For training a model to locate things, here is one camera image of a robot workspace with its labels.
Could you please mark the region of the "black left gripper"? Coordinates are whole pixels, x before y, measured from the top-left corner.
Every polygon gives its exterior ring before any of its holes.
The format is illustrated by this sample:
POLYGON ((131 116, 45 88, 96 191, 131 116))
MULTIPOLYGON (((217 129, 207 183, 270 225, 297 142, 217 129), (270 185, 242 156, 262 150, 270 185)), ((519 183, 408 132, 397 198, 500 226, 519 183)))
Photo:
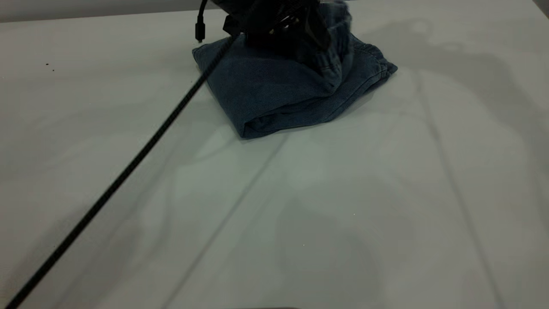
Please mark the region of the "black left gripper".
POLYGON ((265 46, 308 43, 326 51, 331 35, 318 0, 214 0, 227 13, 223 30, 265 46))

